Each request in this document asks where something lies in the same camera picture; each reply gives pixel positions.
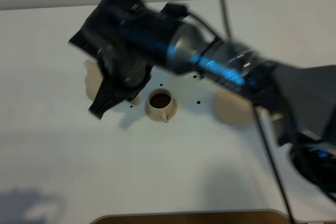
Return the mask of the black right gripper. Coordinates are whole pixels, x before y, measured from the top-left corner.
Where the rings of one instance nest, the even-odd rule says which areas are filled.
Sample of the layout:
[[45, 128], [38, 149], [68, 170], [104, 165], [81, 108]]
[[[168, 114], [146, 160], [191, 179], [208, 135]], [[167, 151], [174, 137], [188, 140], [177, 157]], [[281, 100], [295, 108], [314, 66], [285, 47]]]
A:
[[89, 108], [101, 119], [103, 114], [123, 101], [132, 101], [150, 80], [152, 67], [137, 58], [118, 34], [120, 15], [130, 12], [140, 0], [102, 0], [69, 43], [94, 58], [102, 83]]

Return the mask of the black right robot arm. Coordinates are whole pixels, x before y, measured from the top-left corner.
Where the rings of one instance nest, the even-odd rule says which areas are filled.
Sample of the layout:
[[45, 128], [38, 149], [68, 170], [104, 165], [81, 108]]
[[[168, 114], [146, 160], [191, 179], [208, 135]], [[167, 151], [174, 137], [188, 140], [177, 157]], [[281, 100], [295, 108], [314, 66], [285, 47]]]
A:
[[133, 100], [153, 66], [176, 75], [197, 72], [266, 109], [278, 144], [292, 145], [297, 171], [335, 199], [335, 66], [300, 69], [231, 39], [208, 42], [188, 16], [186, 6], [174, 3], [157, 12], [142, 0], [102, 0], [69, 41], [102, 73], [90, 112], [101, 118]]

